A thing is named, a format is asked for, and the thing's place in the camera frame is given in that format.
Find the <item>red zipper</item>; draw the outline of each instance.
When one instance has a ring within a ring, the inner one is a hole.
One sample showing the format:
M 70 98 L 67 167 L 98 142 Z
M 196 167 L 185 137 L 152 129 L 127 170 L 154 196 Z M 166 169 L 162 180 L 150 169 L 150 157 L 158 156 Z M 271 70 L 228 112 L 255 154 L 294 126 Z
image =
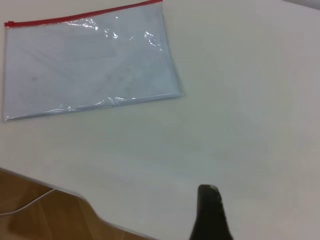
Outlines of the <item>red zipper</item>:
M 114 7 L 114 8 L 105 9 L 105 10 L 77 14 L 73 16 L 57 17 L 57 18 L 37 20 L 37 21 L 21 21 L 21 22 L 8 21 L 4 23 L 4 26 L 8 28 L 19 28 L 19 27 L 33 27 L 33 26 L 39 26 L 39 25 L 45 25 L 45 24 L 59 24 L 63 22 L 75 21 L 78 19 L 85 19 L 85 18 L 89 18 L 89 17 L 101 15 L 101 14 L 111 13 L 111 12 L 115 12 L 123 9 L 130 9 L 130 8 L 145 6 L 149 4 L 156 4 L 162 1 L 163 0 L 148 0 L 148 1 L 131 4 L 127 6 L 119 6 L 119 7 Z

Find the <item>white cable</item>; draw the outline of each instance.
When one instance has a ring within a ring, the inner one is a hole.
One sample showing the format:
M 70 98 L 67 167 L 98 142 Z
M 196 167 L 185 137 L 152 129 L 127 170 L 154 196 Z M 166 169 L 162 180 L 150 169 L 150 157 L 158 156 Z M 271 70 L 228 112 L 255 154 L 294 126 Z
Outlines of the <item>white cable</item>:
M 35 200 L 29 202 L 27 205 L 25 205 L 25 206 L 23 206 L 23 207 L 15 210 L 15 211 L 0 213 L 0 217 L 1 217 L 1 216 L 6 216 L 6 215 L 10 215 L 10 214 L 15 214 L 15 213 L 21 211 L 22 209 L 25 209 L 26 207 L 30 206 L 31 204 L 33 204 L 33 203 L 36 202 L 37 200 L 43 198 L 45 195 L 53 192 L 54 190 L 55 190 L 55 189 L 51 189 L 50 191 L 47 191 L 46 193 L 44 193 L 44 194 L 42 194 L 41 196 L 37 197 Z

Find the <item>white desk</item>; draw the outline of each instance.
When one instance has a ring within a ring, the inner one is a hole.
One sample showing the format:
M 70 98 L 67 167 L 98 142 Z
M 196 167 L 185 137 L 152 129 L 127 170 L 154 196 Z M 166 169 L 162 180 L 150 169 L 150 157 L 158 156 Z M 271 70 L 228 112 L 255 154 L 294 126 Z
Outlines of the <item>white desk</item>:
M 136 2 L 11 0 L 0 22 Z M 155 239 L 188 239 L 200 184 L 220 189 L 237 240 L 316 238 L 320 11 L 281 0 L 165 0 L 163 14 L 184 97 L 2 122 L 0 167 L 82 196 L 105 221 Z

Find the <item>table surface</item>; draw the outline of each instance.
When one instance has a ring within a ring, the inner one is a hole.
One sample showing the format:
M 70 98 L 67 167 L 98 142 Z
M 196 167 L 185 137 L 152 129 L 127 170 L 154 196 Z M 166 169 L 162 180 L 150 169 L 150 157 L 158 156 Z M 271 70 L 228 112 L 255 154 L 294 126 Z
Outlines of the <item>table surface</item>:
M 137 2 L 11 0 L 0 22 Z M 185 96 L 2 122 L 0 167 L 82 196 L 106 222 L 155 239 L 188 239 L 200 184 L 220 189 L 235 239 L 317 236 L 320 11 L 281 0 L 164 0 L 163 15 Z

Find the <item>wooden floor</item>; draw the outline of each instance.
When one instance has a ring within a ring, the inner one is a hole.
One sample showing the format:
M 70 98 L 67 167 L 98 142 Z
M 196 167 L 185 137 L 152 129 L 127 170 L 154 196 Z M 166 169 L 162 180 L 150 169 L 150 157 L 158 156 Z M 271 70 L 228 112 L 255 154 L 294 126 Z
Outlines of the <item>wooden floor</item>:
M 0 170 L 0 213 L 11 212 L 50 190 Z M 90 205 L 55 190 L 29 207 L 0 216 L 0 240 L 146 240 L 101 221 Z

